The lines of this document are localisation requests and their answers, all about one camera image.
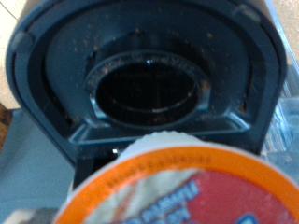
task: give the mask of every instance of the black plastic housing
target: black plastic housing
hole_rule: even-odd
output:
[[[259,154],[285,76],[260,0],[28,0],[7,51],[15,97],[73,164],[161,130]]]

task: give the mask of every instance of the circular opening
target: circular opening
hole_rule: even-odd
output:
[[[96,102],[113,119],[138,126],[184,118],[197,104],[198,86],[183,71],[151,63],[125,65],[100,82]]]

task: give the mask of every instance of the dark opening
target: dark opening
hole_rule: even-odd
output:
[[[159,126],[188,115],[198,101],[198,86],[183,71],[160,63],[131,64],[108,74],[96,101],[113,119]]]

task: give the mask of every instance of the orange rim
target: orange rim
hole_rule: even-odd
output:
[[[122,187],[163,170],[187,168],[220,171],[245,178],[275,195],[299,222],[299,189],[288,178],[252,157],[202,146],[160,149],[113,166],[78,192],[55,223],[83,223],[100,203]]]

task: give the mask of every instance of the plastic lid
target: plastic lid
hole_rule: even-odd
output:
[[[86,180],[54,223],[256,224],[299,221],[299,189],[231,147],[155,133]]]

